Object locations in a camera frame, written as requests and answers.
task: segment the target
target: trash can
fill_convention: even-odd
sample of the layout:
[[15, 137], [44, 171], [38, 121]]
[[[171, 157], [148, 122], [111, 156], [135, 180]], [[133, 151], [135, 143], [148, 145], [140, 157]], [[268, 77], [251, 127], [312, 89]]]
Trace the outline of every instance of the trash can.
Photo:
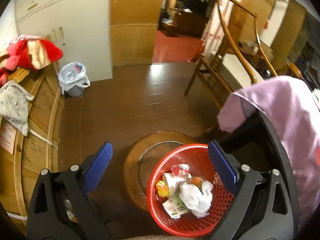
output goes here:
[[79, 62], [72, 62], [61, 68], [58, 74], [61, 93], [67, 92], [71, 97], [79, 97], [90, 86], [86, 68]]

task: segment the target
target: red plastic basket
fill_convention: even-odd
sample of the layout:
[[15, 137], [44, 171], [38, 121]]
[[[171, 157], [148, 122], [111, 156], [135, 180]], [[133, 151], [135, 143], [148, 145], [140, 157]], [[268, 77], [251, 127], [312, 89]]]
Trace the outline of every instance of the red plastic basket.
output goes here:
[[[165, 200], [159, 199], [155, 183], [162, 180], [164, 172], [171, 172], [170, 168], [179, 163], [189, 164], [193, 176], [203, 176], [211, 183], [218, 181], [213, 186], [213, 200], [208, 216], [198, 219], [189, 212], [180, 219], [172, 219], [164, 210], [162, 203]], [[147, 200], [153, 219], [163, 230], [176, 236], [199, 237], [210, 233], [228, 209], [232, 199], [233, 195], [226, 191], [212, 166], [206, 144], [189, 144], [175, 148], [157, 163], [148, 181]]]

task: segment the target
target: curtain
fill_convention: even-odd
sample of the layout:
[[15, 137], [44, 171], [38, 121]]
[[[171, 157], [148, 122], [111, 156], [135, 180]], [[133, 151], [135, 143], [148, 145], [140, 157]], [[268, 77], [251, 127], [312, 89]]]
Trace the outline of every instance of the curtain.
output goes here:
[[[233, 3], [228, 0], [222, 0], [223, 13], [227, 22], [230, 20]], [[201, 53], [204, 53], [206, 57], [209, 56], [211, 51], [217, 51], [222, 39], [224, 37], [223, 29], [220, 24], [220, 18], [218, 14], [218, 5], [214, 5], [211, 12], [209, 21], [204, 29], [201, 40], [202, 44], [197, 49], [195, 55], [188, 61], [196, 61]]]

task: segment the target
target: chair leg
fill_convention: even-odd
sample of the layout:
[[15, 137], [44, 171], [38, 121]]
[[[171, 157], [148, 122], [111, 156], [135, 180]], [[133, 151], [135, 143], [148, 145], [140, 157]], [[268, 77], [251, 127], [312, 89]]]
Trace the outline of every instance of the chair leg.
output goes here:
[[186, 89], [186, 91], [184, 92], [185, 96], [188, 95], [189, 90], [190, 90], [193, 82], [195, 81], [196, 72], [199, 70], [200, 66], [201, 66], [201, 64], [198, 63], [197, 66], [196, 66], [196, 69], [195, 69], [195, 71], [194, 71], [194, 73], [193, 73], [193, 75], [192, 75], [192, 77], [191, 77], [191, 79], [190, 79], [190, 82], [189, 82], [189, 84], [188, 84], [188, 86], [187, 86], [187, 89]]

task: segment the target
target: purple fabric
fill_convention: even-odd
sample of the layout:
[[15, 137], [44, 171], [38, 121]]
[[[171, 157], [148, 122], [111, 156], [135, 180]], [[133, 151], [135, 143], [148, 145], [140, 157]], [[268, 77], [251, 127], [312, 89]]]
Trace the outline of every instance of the purple fabric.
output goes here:
[[237, 90], [218, 115], [221, 130], [233, 132], [252, 114], [243, 102], [269, 118], [287, 151], [298, 187], [300, 225], [304, 225], [320, 202], [320, 112], [312, 94], [303, 81], [289, 76]]

